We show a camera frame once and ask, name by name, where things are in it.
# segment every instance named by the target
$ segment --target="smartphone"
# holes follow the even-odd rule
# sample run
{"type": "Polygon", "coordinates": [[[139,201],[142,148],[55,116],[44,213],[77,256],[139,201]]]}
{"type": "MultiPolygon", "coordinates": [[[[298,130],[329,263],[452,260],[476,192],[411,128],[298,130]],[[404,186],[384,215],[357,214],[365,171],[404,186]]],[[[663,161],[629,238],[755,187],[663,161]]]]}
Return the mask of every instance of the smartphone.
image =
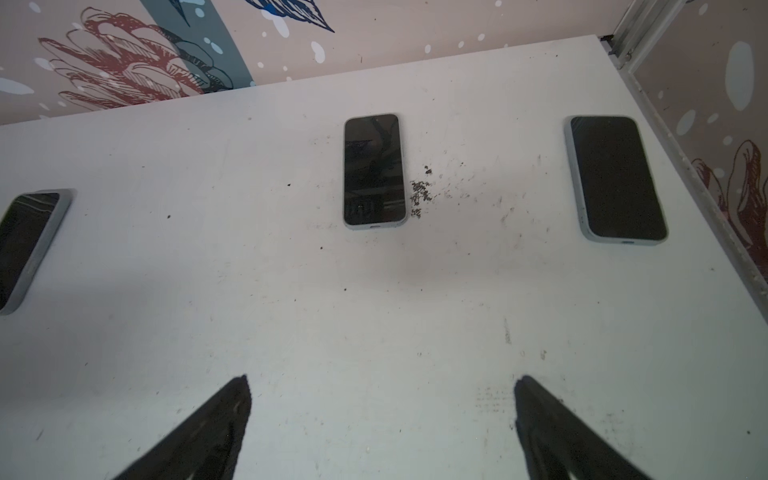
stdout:
{"type": "Polygon", "coordinates": [[[16,197],[0,222],[0,315],[24,299],[32,277],[72,202],[70,190],[41,190],[16,197]]]}
{"type": "Polygon", "coordinates": [[[654,245],[667,224],[637,124],[628,117],[569,117],[565,139],[579,223],[597,242],[654,245]]]}
{"type": "Polygon", "coordinates": [[[344,224],[353,230],[406,221],[406,183],[397,115],[344,124],[344,224]]]}

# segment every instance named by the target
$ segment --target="phone case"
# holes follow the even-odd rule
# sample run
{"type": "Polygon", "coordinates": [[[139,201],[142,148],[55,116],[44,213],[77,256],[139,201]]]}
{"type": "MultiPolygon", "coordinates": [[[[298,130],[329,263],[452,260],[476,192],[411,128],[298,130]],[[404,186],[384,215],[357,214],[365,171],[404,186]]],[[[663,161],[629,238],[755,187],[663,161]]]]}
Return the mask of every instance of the phone case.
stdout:
{"type": "MultiPolygon", "coordinates": [[[[397,117],[397,121],[398,121],[399,128],[400,128],[400,161],[402,162],[402,183],[403,183],[403,187],[405,188],[405,185],[408,184],[408,181],[406,180],[406,152],[405,152],[406,149],[404,148],[404,142],[403,142],[403,139],[402,139],[402,121],[400,120],[400,116],[399,115],[397,115],[395,113],[392,113],[392,112],[386,112],[386,113],[383,113],[383,114],[375,114],[375,116],[379,116],[379,115],[395,115],[397,117]]],[[[357,118],[365,118],[365,117],[371,117],[371,116],[372,115],[361,115],[359,117],[352,117],[352,118],[348,119],[346,122],[348,122],[350,120],[355,120],[357,118]]],[[[345,179],[343,177],[345,175],[344,174],[344,141],[345,141],[345,139],[342,138],[342,144],[341,144],[341,148],[342,148],[342,150],[341,150],[341,165],[342,165],[342,182],[341,182],[341,188],[342,188],[342,193],[341,193],[342,210],[341,210],[341,218],[342,218],[342,222],[344,222],[344,225],[346,225],[346,227],[349,228],[350,230],[370,230],[372,228],[399,227],[400,225],[403,225],[406,222],[406,220],[408,220],[408,206],[409,205],[408,205],[408,196],[407,195],[406,195],[406,215],[402,218],[402,220],[397,220],[397,221],[394,221],[394,222],[384,222],[384,223],[363,223],[363,224],[360,224],[360,225],[351,225],[351,224],[346,222],[346,219],[344,218],[344,193],[345,193],[345,188],[344,188],[344,180],[345,179]]]]}
{"type": "MultiPolygon", "coordinates": [[[[574,143],[574,136],[573,131],[571,129],[571,120],[576,117],[587,117],[589,115],[572,115],[565,119],[564,123],[564,129],[565,129],[565,147],[568,151],[568,163],[571,165],[571,177],[573,178],[574,182],[574,193],[576,196],[576,210],[578,214],[578,223],[581,227],[581,232],[584,234],[585,237],[587,237],[589,240],[592,240],[594,242],[601,242],[601,243],[626,243],[631,245],[658,245],[659,243],[664,242],[667,238],[663,238],[661,240],[648,240],[648,239],[641,239],[641,238],[616,238],[616,237],[602,237],[600,235],[597,235],[595,232],[592,231],[592,229],[589,227],[589,216],[587,214],[587,204],[584,200],[584,190],[581,186],[581,173],[579,172],[578,168],[578,159],[576,158],[576,145],[574,143]]],[[[627,117],[626,115],[611,115],[612,117],[624,117],[629,118],[634,122],[633,118],[627,117]]],[[[661,205],[659,205],[662,208],[661,216],[664,218],[664,209],[661,205]]]]}
{"type": "Polygon", "coordinates": [[[39,190],[32,193],[59,194],[59,199],[56,203],[56,207],[53,209],[53,212],[51,212],[51,217],[48,219],[45,227],[43,227],[43,231],[40,233],[38,242],[35,244],[35,248],[29,255],[29,259],[24,265],[21,275],[18,276],[18,281],[14,285],[11,294],[8,296],[8,302],[6,302],[0,310],[0,315],[8,315],[9,313],[13,313],[14,310],[16,310],[22,303],[22,300],[24,299],[24,296],[27,294],[27,290],[29,289],[29,285],[32,283],[32,279],[35,277],[35,272],[38,271],[38,267],[40,266],[43,257],[45,257],[45,253],[48,251],[48,248],[51,246],[51,242],[53,241],[53,237],[56,234],[56,230],[58,230],[59,225],[61,225],[61,221],[64,219],[64,215],[67,213],[67,209],[72,203],[72,198],[74,197],[72,190],[65,189],[39,190]]]}

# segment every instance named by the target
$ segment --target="white table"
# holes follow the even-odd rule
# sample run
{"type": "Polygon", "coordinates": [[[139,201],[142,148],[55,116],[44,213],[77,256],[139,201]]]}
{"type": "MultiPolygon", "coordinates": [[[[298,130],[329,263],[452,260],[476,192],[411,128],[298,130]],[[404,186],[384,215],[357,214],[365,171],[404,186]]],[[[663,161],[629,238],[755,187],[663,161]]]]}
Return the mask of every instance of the white table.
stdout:
{"type": "Polygon", "coordinates": [[[768,468],[768,326],[594,37],[9,125],[0,145],[0,204],[78,192],[0,319],[3,478],[111,478],[244,373],[236,478],[527,478],[526,373],[656,479],[768,468]],[[435,199],[347,230],[343,123],[390,111],[435,199]],[[637,119],[665,243],[581,235],[572,114],[637,119]]]}

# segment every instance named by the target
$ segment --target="wall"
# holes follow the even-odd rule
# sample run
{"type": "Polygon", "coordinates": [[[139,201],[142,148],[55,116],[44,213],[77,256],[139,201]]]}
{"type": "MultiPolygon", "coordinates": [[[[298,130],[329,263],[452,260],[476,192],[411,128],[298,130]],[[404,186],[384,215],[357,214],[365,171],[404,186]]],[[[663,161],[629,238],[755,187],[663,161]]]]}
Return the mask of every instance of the wall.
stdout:
{"type": "Polygon", "coordinates": [[[765,25],[764,0],[689,0],[635,76],[768,277],[765,25]]]}
{"type": "Polygon", "coordinates": [[[12,0],[0,124],[607,35],[630,0],[12,0]]]}

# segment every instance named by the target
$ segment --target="phone screen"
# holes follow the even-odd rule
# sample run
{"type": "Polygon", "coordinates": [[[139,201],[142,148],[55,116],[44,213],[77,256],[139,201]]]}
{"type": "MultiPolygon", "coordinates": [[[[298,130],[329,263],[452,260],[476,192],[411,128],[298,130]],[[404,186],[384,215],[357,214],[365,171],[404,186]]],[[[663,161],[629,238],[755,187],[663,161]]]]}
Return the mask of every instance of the phone screen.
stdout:
{"type": "Polygon", "coordinates": [[[599,237],[665,239],[667,225],[634,120],[575,117],[571,131],[590,230],[599,237]]]}
{"type": "Polygon", "coordinates": [[[16,197],[0,223],[0,308],[11,296],[59,194],[26,194],[16,197]]]}
{"type": "Polygon", "coordinates": [[[400,126],[396,115],[352,118],[344,125],[344,220],[348,225],[406,218],[400,126]]]}

